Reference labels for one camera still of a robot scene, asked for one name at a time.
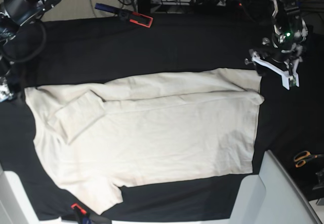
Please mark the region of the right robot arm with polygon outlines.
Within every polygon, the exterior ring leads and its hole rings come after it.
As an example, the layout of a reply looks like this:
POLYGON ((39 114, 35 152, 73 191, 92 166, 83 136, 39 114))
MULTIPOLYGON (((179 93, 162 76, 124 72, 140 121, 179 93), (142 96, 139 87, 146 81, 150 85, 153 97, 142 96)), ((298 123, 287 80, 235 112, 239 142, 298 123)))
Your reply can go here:
POLYGON ((1 2, 1 102, 19 97, 21 87, 12 66, 26 63, 44 49, 47 32, 41 17, 62 0, 3 0, 1 2), (42 32, 42 41, 37 49, 22 58, 10 56, 4 49, 26 25, 37 24, 42 32))

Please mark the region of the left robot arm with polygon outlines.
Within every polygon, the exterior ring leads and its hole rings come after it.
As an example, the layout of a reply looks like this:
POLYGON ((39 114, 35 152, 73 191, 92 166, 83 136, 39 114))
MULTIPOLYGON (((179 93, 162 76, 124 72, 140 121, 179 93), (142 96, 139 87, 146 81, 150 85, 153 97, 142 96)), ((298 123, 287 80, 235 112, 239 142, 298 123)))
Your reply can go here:
POLYGON ((264 37, 258 48, 249 50, 250 59, 259 75, 269 69, 281 77, 284 88, 299 86, 297 69, 303 61, 307 25, 298 0, 239 0, 246 15, 260 24, 269 23, 270 37, 264 37))

